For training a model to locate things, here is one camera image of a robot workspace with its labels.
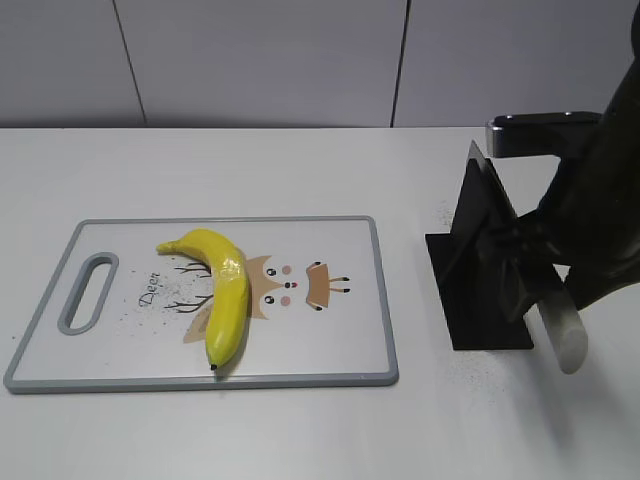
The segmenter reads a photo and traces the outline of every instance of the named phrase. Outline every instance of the cutting board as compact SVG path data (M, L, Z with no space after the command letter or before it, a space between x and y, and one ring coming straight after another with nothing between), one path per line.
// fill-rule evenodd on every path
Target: cutting board
M231 239L251 283L242 345L217 372L204 348L215 301L210 272L155 252L194 228ZM97 287L94 268L106 272ZM87 307L90 290L97 294ZM382 386L397 378L375 222L350 216L84 221L4 382L13 393L53 393Z

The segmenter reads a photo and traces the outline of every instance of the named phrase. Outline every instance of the yellow banana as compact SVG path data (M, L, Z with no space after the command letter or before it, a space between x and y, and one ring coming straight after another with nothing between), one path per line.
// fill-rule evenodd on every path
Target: yellow banana
M211 370L215 370L233 357L244 333L250 291L244 258L227 237L202 228L180 240L162 243L156 250L160 254L182 253L211 268L215 282L205 346Z

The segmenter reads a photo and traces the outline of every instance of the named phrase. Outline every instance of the table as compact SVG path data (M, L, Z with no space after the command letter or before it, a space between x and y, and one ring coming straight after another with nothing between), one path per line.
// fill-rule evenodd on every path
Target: table
M1 388L2 477L638 478L638 287L583 312L590 351L573 376L557 368L537 311L533 351L451 350L423 236L447 231L469 143L486 151L483 138L481 128L1 130L3 369L85 218L343 214L377 222L400 369L387 388ZM496 164L524 213L557 160Z

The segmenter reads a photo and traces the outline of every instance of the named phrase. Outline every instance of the white cylindrical handle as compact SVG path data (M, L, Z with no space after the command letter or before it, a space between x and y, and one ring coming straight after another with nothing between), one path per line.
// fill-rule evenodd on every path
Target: white cylindrical handle
M589 337L571 296L566 290L552 292L538 302L538 310L560 370L575 373L587 356Z

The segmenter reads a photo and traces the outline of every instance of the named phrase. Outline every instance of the white wall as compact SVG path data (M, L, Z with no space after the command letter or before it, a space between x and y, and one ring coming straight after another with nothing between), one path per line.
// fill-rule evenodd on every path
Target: white wall
M396 126L596 110L638 0L413 0ZM116 0L150 126L388 126L406 0ZM0 1L0 127L139 126L112 0Z
M0 127L135 125L111 1L0 1Z
M117 0L151 126L389 126L404 0Z
M602 111L631 63L637 0L413 0L395 125Z

